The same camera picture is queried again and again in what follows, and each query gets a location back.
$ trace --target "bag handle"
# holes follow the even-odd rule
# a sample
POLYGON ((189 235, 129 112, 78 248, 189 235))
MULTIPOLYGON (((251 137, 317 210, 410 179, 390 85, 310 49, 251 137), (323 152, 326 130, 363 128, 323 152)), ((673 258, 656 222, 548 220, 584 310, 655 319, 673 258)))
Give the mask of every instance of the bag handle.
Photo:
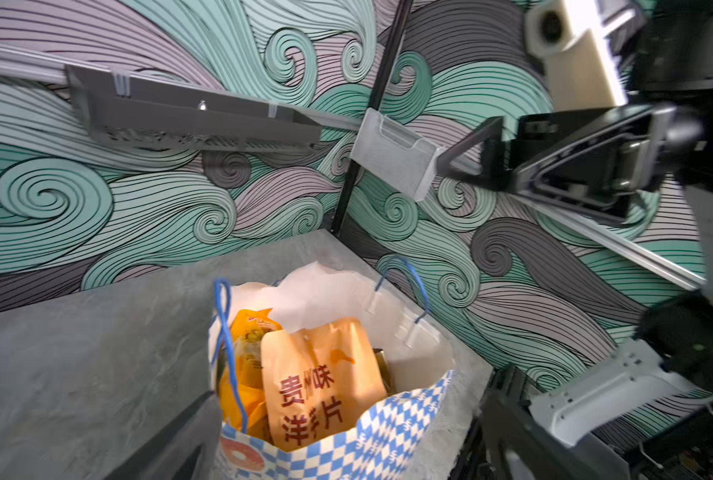
MULTIPOLYGON (((413 278, 415 279, 415 281, 418 282, 418 286, 420 287, 420 293, 423 295, 424 309, 423 309, 423 313, 421 313, 420 316, 418 316, 418 318, 415 319, 415 323, 417 324, 420 321, 420 319, 422 319, 424 316, 426 316, 426 314, 431 310, 429 308, 429 294, 426 293, 426 286, 423 285, 423 280, 420 280, 420 275, 418 275, 418 272, 415 270, 415 267, 409 263, 409 260, 407 258, 405 258, 404 256, 401 256, 401 255, 392 255, 391 258, 396 258, 398 260, 401 260, 402 263, 405 264, 405 266, 409 270, 409 273, 411 275, 413 275, 413 278)), ((390 267, 386 268, 386 271, 384 271, 383 274, 381 275, 381 279, 378 280, 378 284, 375 285, 376 292, 381 289, 381 285, 383 284, 383 281, 386 279, 386 275, 389 273, 389 270, 391 270, 391 269, 399 270, 399 268, 397 268, 395 266, 390 266, 390 267)))
POLYGON ((244 405, 242 405, 242 399, 239 397, 239 380, 236 376, 234 341, 231 339, 231 325, 228 322, 228 312, 231 310, 231 284, 228 283, 226 279, 219 278, 215 281, 215 307, 217 309, 217 318, 220 319, 220 331, 217 334, 215 354, 210 364, 215 365, 218 353, 220 352, 220 344, 224 343, 226 345, 226 359, 228 360, 227 368, 231 391, 234 393, 234 401, 239 407, 239 412, 242 414, 242 433, 246 434, 249 418, 247 417, 244 405))

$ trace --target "blue checkered paper bag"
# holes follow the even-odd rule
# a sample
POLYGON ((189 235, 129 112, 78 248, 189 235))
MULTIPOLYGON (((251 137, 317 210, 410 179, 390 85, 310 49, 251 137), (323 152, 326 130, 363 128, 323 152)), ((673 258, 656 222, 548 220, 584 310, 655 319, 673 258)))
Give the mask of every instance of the blue checkered paper bag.
MULTIPOLYGON (((384 265, 387 270, 407 272, 415 280, 416 292, 426 299, 425 287, 407 260, 394 257, 384 265)), ((242 309, 271 308, 270 318, 290 332, 313 329, 344 316, 358 318, 371 345, 383 349, 400 392, 364 412, 353 428, 289 453, 224 423, 216 456, 222 478, 401 477, 441 406, 454 361, 447 340, 426 320, 428 302, 418 316, 407 299, 398 298, 382 284, 383 278, 376 284, 356 272, 316 263, 295 270, 278 286, 217 283, 216 314, 208 340, 213 389, 218 382, 216 353, 226 343, 222 333, 230 328, 228 319, 242 309)))

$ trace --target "metal rail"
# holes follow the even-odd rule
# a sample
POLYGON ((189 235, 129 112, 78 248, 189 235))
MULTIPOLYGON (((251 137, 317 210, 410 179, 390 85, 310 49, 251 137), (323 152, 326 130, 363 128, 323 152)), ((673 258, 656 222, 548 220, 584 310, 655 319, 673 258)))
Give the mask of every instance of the metal rail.
POLYGON ((686 290, 697 290, 706 282, 706 279, 702 276, 694 274, 683 266, 679 266, 654 252, 650 252, 643 246, 617 235, 585 216, 561 208, 542 205, 526 198, 514 198, 686 290))
MULTIPOLYGON (((11 47, 10 45, 0 43, 0 75, 6 77, 22 78, 24 80, 33 80, 35 82, 43 82, 50 84, 66 85, 68 80, 65 76, 64 68, 66 65, 79 65, 86 68, 93 68, 103 72, 110 72, 110 68, 102 65, 80 62, 70 58, 59 57, 57 55, 35 52, 24 48, 11 47)), ((167 78, 155 77, 152 75, 133 73, 131 77, 145 78, 155 82, 164 84, 174 84, 182 88, 192 88, 199 91, 209 91, 212 93, 223 94, 235 98, 245 98, 254 101, 264 101, 261 98, 248 97, 246 95, 236 94, 225 90, 216 90, 206 88, 195 84, 186 84, 168 80, 167 78)), ((358 118, 344 117, 342 115, 330 114, 327 112, 313 110, 311 108, 302 108, 295 105, 280 104, 285 107, 294 108, 300 111, 307 117, 315 120, 323 127, 339 128, 342 130, 359 130, 362 120, 358 118)))

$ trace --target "white plastic container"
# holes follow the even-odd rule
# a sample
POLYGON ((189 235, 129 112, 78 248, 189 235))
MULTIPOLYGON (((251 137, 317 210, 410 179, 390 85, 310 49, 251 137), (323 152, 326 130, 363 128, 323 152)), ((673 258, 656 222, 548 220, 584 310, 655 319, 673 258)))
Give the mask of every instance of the white plastic container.
POLYGON ((442 151, 430 140, 368 108, 351 158, 419 202, 426 197, 437 174, 437 156, 442 151))

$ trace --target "blue and white checkered pattern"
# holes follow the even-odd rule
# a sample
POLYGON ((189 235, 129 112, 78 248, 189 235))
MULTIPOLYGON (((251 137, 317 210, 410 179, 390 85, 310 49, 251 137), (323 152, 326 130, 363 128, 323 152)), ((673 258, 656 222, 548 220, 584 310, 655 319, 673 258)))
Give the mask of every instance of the blue and white checkered pattern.
POLYGON ((294 452, 282 452, 226 424, 221 435, 242 444, 245 454, 218 447, 217 467, 224 478, 315 478, 316 480, 389 480, 399 478, 437 415, 453 370, 427 389, 398 393, 362 414, 356 427, 294 452), (256 471, 239 468, 249 454, 256 471), (263 458, 263 466, 258 462, 263 458))

